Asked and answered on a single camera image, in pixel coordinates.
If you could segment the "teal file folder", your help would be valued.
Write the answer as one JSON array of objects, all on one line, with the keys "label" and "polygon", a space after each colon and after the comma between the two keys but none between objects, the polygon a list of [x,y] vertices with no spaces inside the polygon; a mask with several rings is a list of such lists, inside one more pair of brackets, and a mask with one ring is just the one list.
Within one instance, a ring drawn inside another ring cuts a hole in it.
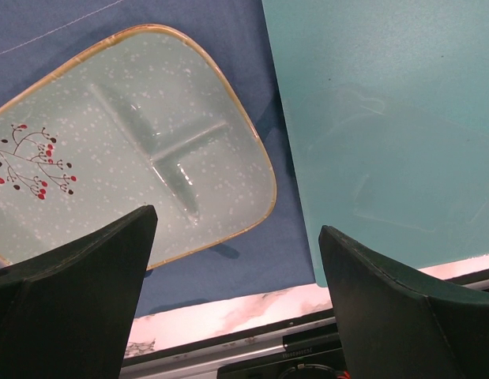
[{"label": "teal file folder", "polygon": [[263,9],[317,284],[324,225],[439,278],[489,268],[489,1]]}]

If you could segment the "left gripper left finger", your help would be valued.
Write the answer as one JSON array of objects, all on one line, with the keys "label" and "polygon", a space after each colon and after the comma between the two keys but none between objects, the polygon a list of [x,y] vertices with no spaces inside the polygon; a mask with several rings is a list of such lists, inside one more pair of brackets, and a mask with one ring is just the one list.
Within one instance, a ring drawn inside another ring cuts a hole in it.
[{"label": "left gripper left finger", "polygon": [[116,378],[156,233],[140,207],[0,268],[0,378]]}]

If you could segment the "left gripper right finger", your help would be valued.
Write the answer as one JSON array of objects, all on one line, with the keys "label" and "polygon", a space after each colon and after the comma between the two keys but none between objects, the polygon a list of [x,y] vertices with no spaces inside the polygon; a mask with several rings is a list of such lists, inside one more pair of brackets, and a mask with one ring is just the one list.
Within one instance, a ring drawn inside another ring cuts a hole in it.
[{"label": "left gripper right finger", "polygon": [[334,227],[318,244],[352,378],[489,378],[489,293],[429,276]]}]

